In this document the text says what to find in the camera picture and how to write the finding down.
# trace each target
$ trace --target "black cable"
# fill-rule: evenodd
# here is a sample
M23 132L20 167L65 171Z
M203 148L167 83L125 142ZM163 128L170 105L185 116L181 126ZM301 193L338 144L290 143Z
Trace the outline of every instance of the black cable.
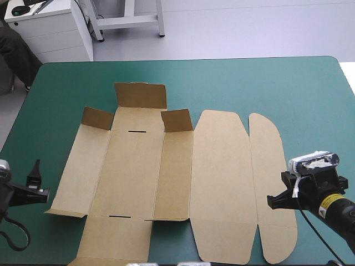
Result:
M79 7L79 9L80 9L80 12L82 13L82 16L83 16L83 18L84 18L85 24L87 25L87 29L88 29L88 32L89 32L91 38L96 39L96 37L93 36L93 32L94 32L94 31L90 32L90 29L89 29L90 18L89 18L88 21L87 21L87 19L86 19L86 17L85 17L85 14L84 14L84 11L83 11L81 5L79 4L79 2L78 2L77 0L74 0L74 2L78 5L78 7Z
M21 224L20 222L17 222L15 220L9 218L7 216L7 212L4 215L4 220L6 222L8 222L8 223L14 224L15 226L18 226L18 228L21 229L25 233L25 235L27 237L27 244L24 247L19 247L19 246L15 245L13 243L13 241L11 240L11 238L9 237L9 235L7 233L5 233L4 231L0 231L0 236L5 237L5 239L6 239L7 243L9 244L10 248L12 248L13 250L15 250L15 251L23 251L23 250L25 250L29 246L29 244L31 243L31 235L29 234L27 228L23 224Z
M326 247L329 249L329 251L334 255L334 257L336 257L336 259L343 264L344 266L346 266L345 262L337 255L337 253L335 253L335 251L328 245L328 243L324 240L324 238L321 236L321 234L318 232L318 230L316 230L316 228L314 227L314 225L311 223L311 221L307 218L307 216L305 215L305 213L302 210L301 204L300 204L300 200L298 198L296 198L296 202L298 205L298 209L301 212L301 215L304 217L304 219L306 220L306 222L308 223L308 225L313 229L313 231L316 233L316 235L319 237L319 239L323 242L324 245L326 245Z

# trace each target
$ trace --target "metal frame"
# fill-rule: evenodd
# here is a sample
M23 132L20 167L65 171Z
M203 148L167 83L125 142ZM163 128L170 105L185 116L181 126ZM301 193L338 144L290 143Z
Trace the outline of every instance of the metal frame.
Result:
M135 0L125 0L124 17L121 18L99 18L93 0L85 0L88 15L92 23L97 40L103 41L101 30L104 29L123 29L142 26L159 26L159 36L165 36L163 9L161 0L156 0L156 15L135 16L134 15Z

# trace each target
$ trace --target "cardboard flap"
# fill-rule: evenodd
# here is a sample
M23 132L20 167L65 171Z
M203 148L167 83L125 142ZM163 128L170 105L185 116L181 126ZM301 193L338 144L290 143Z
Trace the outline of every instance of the cardboard flap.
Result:
M164 124L160 115L161 111L164 110L165 109L118 107L112 130L122 132L164 132Z
M192 131L191 117L188 109L161 112L165 132Z
M276 126L260 114L249 116L249 129L263 255L267 262L279 263L291 254L297 242L294 210L272 210L266 200L267 195L285 190L281 181L281 172L286 170L282 140Z
M82 124L110 130L113 114L86 106L83 111Z
M270 264L282 262L293 252L297 240L297 227L260 224L259 231L262 254Z
M151 221L89 215L78 257L146 261Z
M89 213L110 133L80 125L57 194L47 213L74 217L83 217Z
M202 258L248 262L257 225L256 202L249 137L233 112L205 110L197 123L190 217Z
M154 220L183 221L189 217L193 131L188 109L163 111L165 125Z
M132 260L121 259L99 259L99 258L84 258L77 257L69 266L126 266L128 263L143 263Z
M247 264L256 224L191 219L192 230L204 262Z
M121 107L166 109L166 90L162 84L115 83Z

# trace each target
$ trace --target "drawer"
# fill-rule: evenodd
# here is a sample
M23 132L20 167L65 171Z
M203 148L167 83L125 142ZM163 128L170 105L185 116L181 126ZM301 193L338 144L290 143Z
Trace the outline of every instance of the drawer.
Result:
M26 19L24 21L9 22L8 24L23 39L77 29L71 13Z
M36 54L42 63L92 61L85 46Z
M25 39L25 42L35 54L84 45L78 30L31 37Z

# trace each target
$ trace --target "white table leg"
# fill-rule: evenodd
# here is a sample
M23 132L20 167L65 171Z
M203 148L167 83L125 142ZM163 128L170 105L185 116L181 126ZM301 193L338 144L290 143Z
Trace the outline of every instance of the white table leg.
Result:
M163 8L161 6L161 0L156 0L156 11L158 12L158 25L159 25L159 36L165 36L164 20L163 20Z

